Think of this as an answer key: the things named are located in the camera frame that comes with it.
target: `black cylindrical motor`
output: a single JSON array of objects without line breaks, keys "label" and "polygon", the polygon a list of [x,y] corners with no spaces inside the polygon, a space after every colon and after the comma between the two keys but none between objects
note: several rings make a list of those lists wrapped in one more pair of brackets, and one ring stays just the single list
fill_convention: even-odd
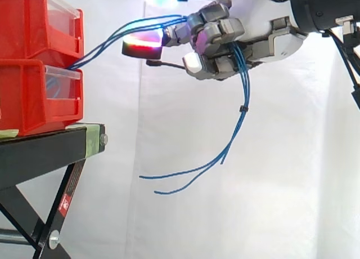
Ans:
[{"label": "black cylindrical motor", "polygon": [[360,0],[290,0],[299,28],[305,33],[336,27],[336,19],[353,15],[360,21]]}]

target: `metal bolt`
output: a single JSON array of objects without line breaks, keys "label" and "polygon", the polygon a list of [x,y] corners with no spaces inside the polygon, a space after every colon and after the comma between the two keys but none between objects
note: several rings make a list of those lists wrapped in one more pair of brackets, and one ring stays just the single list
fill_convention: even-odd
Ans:
[{"label": "metal bolt", "polygon": [[102,146],[106,146],[108,142],[109,142],[109,137],[108,137],[108,135],[107,135],[107,134],[102,134],[102,135],[100,136],[100,144],[101,144]]},{"label": "metal bolt", "polygon": [[51,233],[49,237],[49,248],[56,249],[59,244],[60,244],[60,233],[59,231],[55,230]]}]

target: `warning label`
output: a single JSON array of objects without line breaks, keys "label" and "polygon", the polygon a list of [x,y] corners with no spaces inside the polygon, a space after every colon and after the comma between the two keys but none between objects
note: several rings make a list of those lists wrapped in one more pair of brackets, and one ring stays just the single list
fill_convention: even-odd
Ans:
[{"label": "warning label", "polygon": [[60,205],[58,207],[59,212],[61,213],[61,215],[65,218],[69,207],[70,207],[70,203],[71,203],[71,197],[68,196],[67,194],[64,194],[64,196],[61,199]]}]

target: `green tape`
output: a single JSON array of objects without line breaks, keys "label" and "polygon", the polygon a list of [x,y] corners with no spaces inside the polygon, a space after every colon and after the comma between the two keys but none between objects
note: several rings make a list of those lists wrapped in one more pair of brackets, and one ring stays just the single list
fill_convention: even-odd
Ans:
[{"label": "green tape", "polygon": [[100,151],[100,125],[96,124],[75,124],[67,129],[85,127],[86,130],[86,157],[89,158]]},{"label": "green tape", "polygon": [[0,139],[15,138],[18,134],[19,134],[18,129],[8,129],[6,131],[0,131]]}]

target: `cable tie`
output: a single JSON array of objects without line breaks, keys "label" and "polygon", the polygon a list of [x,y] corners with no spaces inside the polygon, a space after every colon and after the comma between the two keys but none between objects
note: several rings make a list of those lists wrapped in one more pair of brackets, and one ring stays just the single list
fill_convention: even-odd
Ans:
[{"label": "cable tie", "polygon": [[247,113],[248,111],[249,111],[249,107],[246,107],[246,106],[244,106],[244,105],[240,107],[240,112],[241,112],[241,113],[242,113],[242,112],[246,112],[246,113]]}]

